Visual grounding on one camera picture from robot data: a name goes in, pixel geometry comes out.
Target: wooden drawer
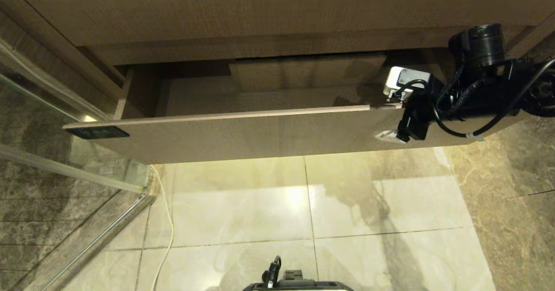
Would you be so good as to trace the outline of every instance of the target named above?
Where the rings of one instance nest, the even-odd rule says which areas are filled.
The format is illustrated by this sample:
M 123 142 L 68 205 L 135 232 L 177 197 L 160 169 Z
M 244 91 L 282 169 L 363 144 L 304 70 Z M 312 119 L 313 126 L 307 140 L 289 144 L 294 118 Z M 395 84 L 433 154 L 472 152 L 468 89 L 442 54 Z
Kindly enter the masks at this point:
M 430 70 L 427 64 L 412 67 Z M 129 136 L 92 141 L 147 164 L 434 147 L 473 141 L 452 137 L 436 125 L 430 126 L 425 141 L 398 144 L 376 139 L 376 131 L 396 129 L 404 112 L 383 103 L 383 75 L 388 71 L 386 64 L 377 76 L 359 84 L 254 92 L 242 89 L 231 75 L 173 78 L 160 83 L 151 67 L 136 67 L 127 76 L 129 94 L 120 103 L 120 120 L 70 124 L 65 128 L 78 131 L 117 127 Z M 503 119 L 491 132 L 517 120 Z M 448 125 L 469 131 L 487 122 L 486 118 Z

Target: white plastic clip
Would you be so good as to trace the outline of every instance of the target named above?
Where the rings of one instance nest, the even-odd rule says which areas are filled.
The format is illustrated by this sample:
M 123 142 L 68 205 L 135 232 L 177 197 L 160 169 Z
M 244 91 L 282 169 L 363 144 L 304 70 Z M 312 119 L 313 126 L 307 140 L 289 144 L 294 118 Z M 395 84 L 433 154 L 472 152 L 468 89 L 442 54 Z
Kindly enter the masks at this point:
M 474 136 L 474 132 L 466 133 L 466 138 L 476 138 L 477 141 L 486 141 L 482 135 Z

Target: wood grain surface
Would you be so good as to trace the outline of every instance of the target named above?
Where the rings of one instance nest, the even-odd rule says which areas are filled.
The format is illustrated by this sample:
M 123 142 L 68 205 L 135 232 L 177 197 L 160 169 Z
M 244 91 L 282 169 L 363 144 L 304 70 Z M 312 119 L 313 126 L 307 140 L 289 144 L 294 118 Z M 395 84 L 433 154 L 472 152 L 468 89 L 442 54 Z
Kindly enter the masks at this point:
M 118 87 L 121 81 L 113 79 L 113 76 L 107 75 L 101 67 L 91 62 L 26 0 L 0 0 L 0 10 L 33 36 L 34 40 L 82 76 L 86 80 L 83 85 L 92 85 L 114 102 L 121 97 L 122 91 Z
M 435 147 L 474 141 L 452 137 L 435 124 L 430 126 L 425 141 L 398 144 L 374 137 L 375 131 L 396 129 L 403 111 L 361 105 L 80 123 L 65 128 L 117 126 L 130 137 L 92 142 L 147 164 Z M 505 118 L 491 132 L 516 121 L 519 117 Z M 488 119 L 473 119 L 448 125 L 458 131 L 473 131 L 487 122 Z
M 271 91 L 281 88 L 318 88 L 357 85 L 371 80 L 380 70 L 384 54 L 347 54 L 239 60 L 232 76 L 241 91 Z
M 3 75 L 23 76 L 44 91 L 96 119 L 108 119 L 116 102 L 91 85 L 63 60 L 0 12 L 0 68 Z
M 522 36 L 518 36 L 507 45 L 510 58 L 521 58 L 539 44 L 544 38 L 555 32 L 555 13 L 551 14 L 539 26 L 529 28 Z
M 242 36 L 90 46 L 110 64 L 297 56 L 337 52 L 447 47 L 449 39 L 472 26 L 347 31 L 327 34 Z M 525 26 L 504 26 L 505 41 Z
M 537 26 L 552 0 L 27 0 L 76 46 L 501 23 Z

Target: white cable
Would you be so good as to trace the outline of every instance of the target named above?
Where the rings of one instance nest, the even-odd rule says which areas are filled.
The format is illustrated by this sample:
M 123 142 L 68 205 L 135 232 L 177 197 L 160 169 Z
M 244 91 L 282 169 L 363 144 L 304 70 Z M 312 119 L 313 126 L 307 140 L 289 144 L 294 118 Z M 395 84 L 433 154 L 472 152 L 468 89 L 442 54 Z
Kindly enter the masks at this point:
M 168 213 L 168 219 L 170 221 L 170 225 L 172 226 L 172 238 L 170 239 L 170 243 L 168 245 L 168 249 L 166 249 L 166 253 L 164 254 L 164 258 L 162 259 L 162 262 L 160 263 L 160 266 L 158 267 L 158 271 L 156 271 L 156 275 L 154 276 L 154 281 L 152 281 L 152 291 L 154 291 L 156 289 L 156 282 L 158 281 L 158 276 L 160 275 L 160 271 L 162 269 L 162 265 L 164 265 L 164 262 L 166 261 L 166 258 L 168 257 L 168 253 L 170 252 L 170 248 L 172 247 L 173 244 L 173 239 L 175 236 L 175 227 L 173 224 L 173 220 L 172 220 L 172 214 L 170 214 L 170 208 L 168 205 L 168 198 L 166 198 L 166 192 L 164 192 L 164 185 L 162 184 L 162 180 L 160 178 L 160 175 L 158 174 L 158 171 L 154 168 L 154 166 L 149 165 L 150 168 L 152 169 L 152 171 L 154 171 L 154 174 L 156 175 L 156 177 L 158 178 L 158 183 L 160 184 L 160 191 L 162 192 L 162 197 L 164 198 L 164 202 L 166 203 L 166 212 Z

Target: black wire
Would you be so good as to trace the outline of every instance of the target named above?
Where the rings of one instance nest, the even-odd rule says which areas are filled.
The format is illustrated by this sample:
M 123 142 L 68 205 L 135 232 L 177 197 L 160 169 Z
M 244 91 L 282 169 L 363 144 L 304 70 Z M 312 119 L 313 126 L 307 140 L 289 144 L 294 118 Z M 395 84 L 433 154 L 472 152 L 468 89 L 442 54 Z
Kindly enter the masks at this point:
M 460 57 L 460 66 L 453 74 L 453 76 L 445 83 L 445 86 L 441 90 L 440 94 L 437 96 L 436 100 L 436 108 L 440 106 L 440 102 L 443 100 L 445 95 L 451 90 L 451 88 L 458 82 L 459 76 L 462 74 L 462 70 L 464 70 L 464 54 Z
M 511 99 L 511 101 L 509 102 L 509 104 L 505 107 L 505 109 L 503 109 L 503 111 L 497 113 L 497 115 L 491 120 L 489 121 L 486 125 L 484 125 L 483 127 L 481 127 L 480 129 L 478 129 L 477 131 L 473 131 L 471 134 L 473 137 L 475 136 L 479 136 L 483 133 L 485 133 L 486 131 L 489 131 L 492 127 L 494 127 L 503 117 L 505 117 L 505 115 L 507 115 L 507 113 L 509 113 L 513 107 L 520 101 L 520 99 L 522 98 L 522 96 L 526 93 L 526 91 L 529 90 L 529 88 L 536 82 L 536 80 L 539 79 L 539 77 L 545 73 L 545 71 L 547 69 L 549 69 L 549 67 L 555 63 L 555 59 L 550 60 L 549 62 L 547 62 L 546 64 L 544 64 L 541 69 L 537 70 L 534 74 L 534 76 L 530 79 L 530 81 L 528 83 L 526 83 L 526 85 L 524 85 L 522 87 L 522 89 L 519 91 L 519 93 L 513 97 L 513 99 Z M 446 131 L 446 133 L 449 133 L 450 135 L 456 136 L 456 137 L 470 137 L 467 136 L 466 134 L 463 133 L 458 133 L 456 131 L 453 131 L 452 129 L 450 129 L 449 127 L 447 127 L 443 121 L 440 119 L 440 116 L 437 112 L 437 108 L 436 105 L 434 104 L 434 102 L 432 103 L 432 109 L 434 111 L 434 118 L 436 119 L 437 124 L 440 126 L 441 129 L 443 129 L 444 131 Z
M 444 117 L 448 117 L 456 113 L 466 103 L 466 101 L 468 101 L 468 99 L 476 91 L 476 89 L 478 89 L 478 87 L 482 85 L 482 83 L 483 80 L 480 79 L 472 83 L 469 87 L 466 87 L 464 92 L 462 92 L 462 94 L 458 98 L 457 102 L 448 111 L 442 112 L 441 115 Z
M 541 67 L 541 69 L 537 70 L 534 76 L 532 77 L 532 79 L 530 79 L 530 81 L 526 85 L 524 85 L 521 91 L 511 100 L 511 102 L 509 102 L 509 105 L 507 105 L 507 107 L 505 107 L 503 111 L 498 113 L 489 123 L 484 125 L 482 128 L 478 129 L 477 131 L 474 131 L 473 135 L 478 136 L 480 134 L 483 134 L 486 131 L 489 131 L 489 129 L 494 127 L 503 117 L 505 117 L 505 115 L 507 115 L 507 113 L 509 113 L 509 111 L 513 109 L 513 107 L 520 101 L 522 96 L 530 89 L 530 87 L 532 87 L 532 85 L 536 82 L 536 80 L 538 80 L 539 77 L 542 76 L 547 69 L 549 69 L 549 67 L 553 63 L 555 63 L 555 59 L 548 61 L 546 64 L 544 64 Z
M 426 82 L 426 81 L 423 80 L 423 79 L 411 80 L 411 81 L 409 81 L 408 83 L 406 83 L 406 84 L 404 84 L 403 86 L 401 86 L 401 88 L 397 89 L 397 90 L 394 92 L 394 94 L 398 97 L 398 96 L 400 96 L 400 95 L 402 94 L 402 92 L 405 91 L 405 89 L 407 89 L 407 88 L 409 88 L 409 87 L 411 87 L 411 86 L 413 86 L 413 85 L 422 84 L 422 85 L 424 85 L 424 88 L 425 88 L 427 83 L 428 83 L 428 82 Z
M 466 138 L 466 134 L 463 133 L 458 133 L 456 131 L 453 131 L 452 129 L 450 129 L 449 127 L 447 127 L 443 121 L 440 118 L 439 113 L 437 112 L 437 108 L 436 105 L 434 104 L 434 102 L 430 99 L 430 104 L 432 105 L 432 110 L 434 111 L 434 119 L 436 119 L 436 123 L 439 125 L 440 129 L 443 129 L 446 133 L 453 135 L 455 137 L 462 137 L 462 138 Z

